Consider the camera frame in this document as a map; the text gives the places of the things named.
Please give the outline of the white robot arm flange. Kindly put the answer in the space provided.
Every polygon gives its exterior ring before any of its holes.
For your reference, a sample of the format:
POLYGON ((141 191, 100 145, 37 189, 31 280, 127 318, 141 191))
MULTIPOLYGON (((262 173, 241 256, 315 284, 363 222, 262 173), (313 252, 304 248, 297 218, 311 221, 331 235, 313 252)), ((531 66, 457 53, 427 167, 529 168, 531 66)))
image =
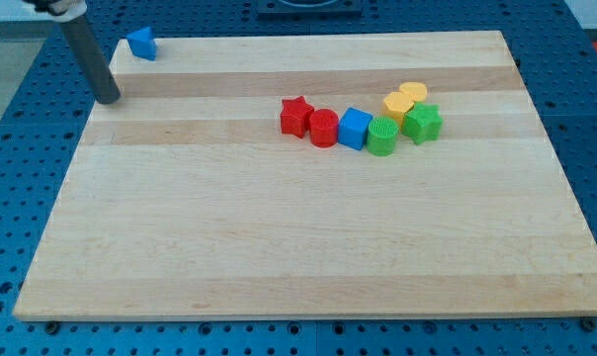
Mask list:
POLYGON ((37 13, 46 13, 57 23, 67 23, 87 12, 85 0, 22 0, 37 13))

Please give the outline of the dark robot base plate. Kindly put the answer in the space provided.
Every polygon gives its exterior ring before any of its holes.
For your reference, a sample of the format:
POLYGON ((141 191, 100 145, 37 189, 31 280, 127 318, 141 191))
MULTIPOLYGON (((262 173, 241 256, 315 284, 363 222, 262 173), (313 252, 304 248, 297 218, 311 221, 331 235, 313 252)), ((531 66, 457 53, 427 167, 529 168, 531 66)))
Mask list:
POLYGON ((254 0, 259 18, 282 16, 361 15, 363 0, 254 0))

